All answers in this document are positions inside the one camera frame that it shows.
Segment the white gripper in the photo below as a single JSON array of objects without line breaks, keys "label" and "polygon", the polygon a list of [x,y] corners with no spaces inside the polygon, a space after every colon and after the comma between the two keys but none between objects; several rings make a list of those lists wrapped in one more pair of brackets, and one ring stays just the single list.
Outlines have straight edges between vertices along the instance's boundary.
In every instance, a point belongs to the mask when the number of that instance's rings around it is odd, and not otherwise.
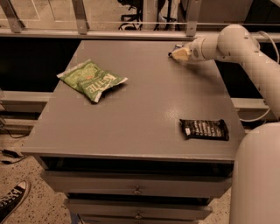
[{"label": "white gripper", "polygon": [[196,38],[187,44],[187,48],[181,47],[171,52],[175,60],[205,61],[216,60],[220,56],[218,49],[218,36],[209,35]]}]

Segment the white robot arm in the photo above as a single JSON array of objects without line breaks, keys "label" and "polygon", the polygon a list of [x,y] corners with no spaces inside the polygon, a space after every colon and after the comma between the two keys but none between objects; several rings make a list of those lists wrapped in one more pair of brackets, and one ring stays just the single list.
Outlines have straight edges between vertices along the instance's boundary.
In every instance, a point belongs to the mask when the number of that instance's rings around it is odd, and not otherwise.
[{"label": "white robot arm", "polygon": [[175,47],[175,60],[238,64],[249,79],[244,99],[259,100],[275,118],[246,134],[234,156],[228,224],[280,224],[280,65],[244,26],[230,24]]}]

